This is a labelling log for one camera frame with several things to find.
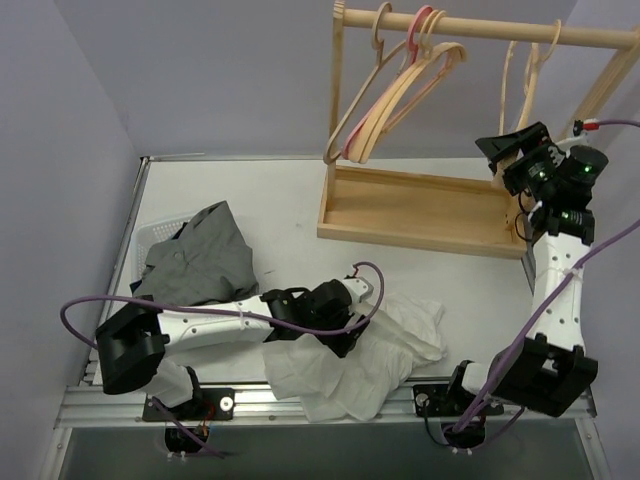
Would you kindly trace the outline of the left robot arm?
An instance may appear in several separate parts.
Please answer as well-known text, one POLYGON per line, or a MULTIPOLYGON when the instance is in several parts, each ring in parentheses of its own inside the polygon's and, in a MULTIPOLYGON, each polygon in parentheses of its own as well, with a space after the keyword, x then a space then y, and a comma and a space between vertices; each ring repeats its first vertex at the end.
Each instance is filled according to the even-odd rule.
POLYGON ((169 310, 148 300, 126 303, 96 331, 103 391, 141 391, 179 419, 202 405, 195 370, 173 356, 231 343, 264 343, 314 335, 336 355, 345 355, 365 329, 356 308, 374 292, 365 279, 348 276, 309 290, 274 289, 219 307, 169 310))

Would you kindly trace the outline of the grey garment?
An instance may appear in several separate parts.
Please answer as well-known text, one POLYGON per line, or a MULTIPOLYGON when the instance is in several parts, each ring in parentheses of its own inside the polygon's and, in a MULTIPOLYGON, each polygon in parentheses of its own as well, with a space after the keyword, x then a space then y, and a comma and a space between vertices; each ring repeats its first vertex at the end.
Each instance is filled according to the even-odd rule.
POLYGON ((229 303, 259 290, 253 250, 229 204, 210 205, 172 238, 152 245, 142 278, 131 284, 136 298, 177 306, 229 303))

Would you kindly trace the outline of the pink plastic hanger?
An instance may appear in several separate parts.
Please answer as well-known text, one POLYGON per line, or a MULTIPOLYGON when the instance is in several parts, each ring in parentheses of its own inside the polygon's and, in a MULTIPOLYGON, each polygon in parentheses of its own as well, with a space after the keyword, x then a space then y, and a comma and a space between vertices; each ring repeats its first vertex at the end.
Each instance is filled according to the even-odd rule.
POLYGON ((446 76, 449 67, 454 64, 451 59, 444 61, 438 73, 401 110, 395 109, 406 90, 425 70, 441 56, 448 54, 449 46, 445 43, 432 47, 427 41, 413 39, 416 32, 429 36, 436 22, 444 15, 444 11, 435 10, 429 5, 416 12, 407 31, 405 47, 401 49, 405 56, 400 70, 346 138, 341 151, 343 159, 353 163, 367 162, 380 137, 394 129, 396 124, 446 76))

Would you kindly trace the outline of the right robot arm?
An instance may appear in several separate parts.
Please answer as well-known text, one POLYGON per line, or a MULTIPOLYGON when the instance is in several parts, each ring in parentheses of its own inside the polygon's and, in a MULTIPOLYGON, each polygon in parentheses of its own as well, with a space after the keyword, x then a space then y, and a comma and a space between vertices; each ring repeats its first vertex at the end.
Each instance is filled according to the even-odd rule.
POLYGON ((475 144, 508 193, 528 193, 522 214, 532 230, 535 260, 532 313, 512 344, 488 365, 465 361, 444 388, 444 400, 466 426, 494 400, 551 417, 561 416, 596 379, 581 331, 583 271, 595 239, 588 204, 607 156, 589 146, 593 121, 577 121, 554 142, 537 122, 475 144))

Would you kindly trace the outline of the white shirt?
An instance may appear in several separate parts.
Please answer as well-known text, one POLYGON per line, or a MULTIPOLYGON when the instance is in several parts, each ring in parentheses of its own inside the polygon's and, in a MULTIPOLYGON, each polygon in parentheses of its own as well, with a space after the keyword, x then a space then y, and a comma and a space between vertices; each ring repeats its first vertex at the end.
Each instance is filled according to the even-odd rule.
POLYGON ((345 358, 310 334, 265 343, 266 381, 279 399, 319 393, 377 411, 416 368, 445 358, 444 313, 439 302, 391 293, 345 358))

